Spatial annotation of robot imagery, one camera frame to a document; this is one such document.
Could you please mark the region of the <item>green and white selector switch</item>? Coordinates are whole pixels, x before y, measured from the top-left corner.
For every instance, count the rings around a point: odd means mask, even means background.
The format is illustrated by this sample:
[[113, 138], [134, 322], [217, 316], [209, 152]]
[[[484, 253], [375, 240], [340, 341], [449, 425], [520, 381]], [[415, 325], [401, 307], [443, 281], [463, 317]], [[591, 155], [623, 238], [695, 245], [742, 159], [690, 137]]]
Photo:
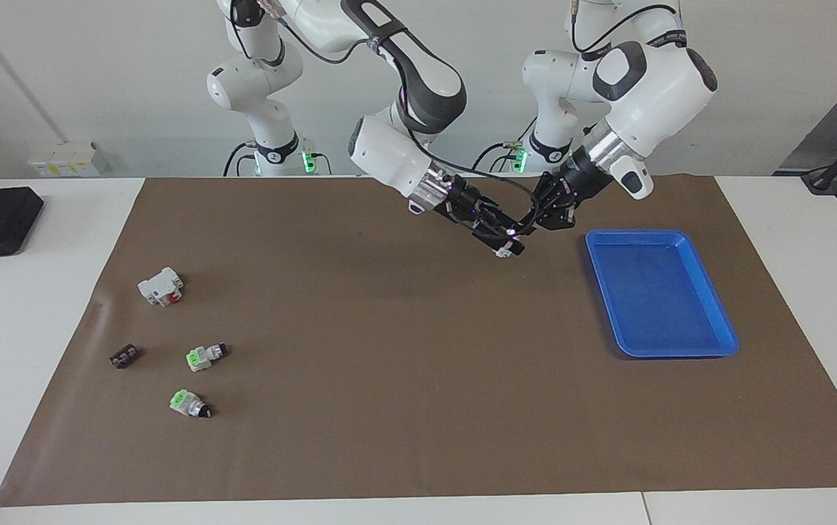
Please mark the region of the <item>green and white selector switch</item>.
[[215, 343], [214, 345], [199, 346], [190, 350], [186, 355], [186, 361], [189, 369], [196, 373], [208, 369], [213, 365], [213, 362], [229, 354], [230, 349], [226, 343]]
[[181, 389], [171, 397], [169, 408], [183, 416], [197, 419], [210, 419], [212, 414], [211, 406], [194, 392]]

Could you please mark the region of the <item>blue plastic tray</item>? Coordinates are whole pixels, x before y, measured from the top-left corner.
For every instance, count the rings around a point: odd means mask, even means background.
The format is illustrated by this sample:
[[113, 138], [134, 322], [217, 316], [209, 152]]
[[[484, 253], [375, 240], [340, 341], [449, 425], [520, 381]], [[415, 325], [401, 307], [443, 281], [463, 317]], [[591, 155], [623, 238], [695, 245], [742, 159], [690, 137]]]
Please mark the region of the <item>blue plastic tray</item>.
[[586, 249], [619, 349], [636, 359], [703, 359], [741, 348], [689, 235], [598, 229]]

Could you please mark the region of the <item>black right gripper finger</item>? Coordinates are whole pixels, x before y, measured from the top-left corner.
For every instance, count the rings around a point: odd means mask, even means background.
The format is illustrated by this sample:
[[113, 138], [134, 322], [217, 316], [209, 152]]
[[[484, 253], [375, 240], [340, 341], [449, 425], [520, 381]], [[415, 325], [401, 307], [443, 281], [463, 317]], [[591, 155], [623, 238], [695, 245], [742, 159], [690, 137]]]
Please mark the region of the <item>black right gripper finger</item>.
[[518, 225], [498, 203], [489, 198], [483, 199], [483, 223], [495, 235], [515, 235]]
[[495, 233], [491, 232], [491, 230], [485, 229], [484, 226], [485, 224], [476, 222], [471, 228], [471, 234], [478, 239], [479, 242], [488, 246], [492, 252], [504, 244], [506, 239], [511, 237], [509, 235], [495, 235]]

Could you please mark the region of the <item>white wall power strip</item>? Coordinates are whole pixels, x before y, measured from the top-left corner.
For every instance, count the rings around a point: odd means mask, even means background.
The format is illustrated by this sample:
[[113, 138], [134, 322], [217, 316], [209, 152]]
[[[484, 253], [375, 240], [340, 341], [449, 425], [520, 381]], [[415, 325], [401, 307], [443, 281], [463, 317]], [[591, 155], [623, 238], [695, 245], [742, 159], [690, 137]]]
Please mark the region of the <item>white wall power strip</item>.
[[101, 151], [91, 141], [36, 143], [28, 166], [41, 177], [100, 177], [109, 170]]

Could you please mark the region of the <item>white circuit breaker red lever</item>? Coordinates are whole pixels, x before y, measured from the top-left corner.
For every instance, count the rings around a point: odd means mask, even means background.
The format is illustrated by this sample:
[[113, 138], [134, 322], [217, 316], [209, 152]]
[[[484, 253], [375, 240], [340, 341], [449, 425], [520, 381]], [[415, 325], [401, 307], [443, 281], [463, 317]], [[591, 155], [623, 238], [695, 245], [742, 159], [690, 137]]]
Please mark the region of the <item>white circuit breaker red lever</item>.
[[138, 283], [138, 291], [151, 305], [168, 307], [182, 299], [183, 281], [171, 267], [165, 267], [157, 275]]

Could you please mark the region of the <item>brown paper table mat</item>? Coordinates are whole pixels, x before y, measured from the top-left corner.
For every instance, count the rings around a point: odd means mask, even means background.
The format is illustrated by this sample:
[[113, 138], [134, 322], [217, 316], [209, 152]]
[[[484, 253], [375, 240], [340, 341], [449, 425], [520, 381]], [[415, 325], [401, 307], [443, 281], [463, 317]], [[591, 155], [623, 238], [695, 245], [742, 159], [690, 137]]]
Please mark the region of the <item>brown paper table mat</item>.
[[[688, 233], [739, 352], [628, 358], [601, 228]], [[182, 299], [151, 305], [165, 267]], [[181, 389], [213, 416], [171, 410]], [[150, 179], [0, 506], [815, 486], [837, 486], [836, 388], [711, 179], [606, 190], [511, 259], [372, 180]]]

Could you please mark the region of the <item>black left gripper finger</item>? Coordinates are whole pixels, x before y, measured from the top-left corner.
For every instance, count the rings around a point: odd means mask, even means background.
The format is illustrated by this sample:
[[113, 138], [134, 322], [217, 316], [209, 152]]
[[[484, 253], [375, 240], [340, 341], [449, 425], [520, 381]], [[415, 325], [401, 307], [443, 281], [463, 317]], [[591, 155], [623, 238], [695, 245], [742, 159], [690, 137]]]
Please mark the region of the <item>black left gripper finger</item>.
[[553, 208], [555, 200], [558, 199], [558, 177], [556, 175], [542, 175], [533, 190], [538, 200], [538, 212], [535, 220], [540, 223]]
[[544, 202], [540, 205], [539, 227], [545, 230], [565, 230], [576, 224], [575, 201]]

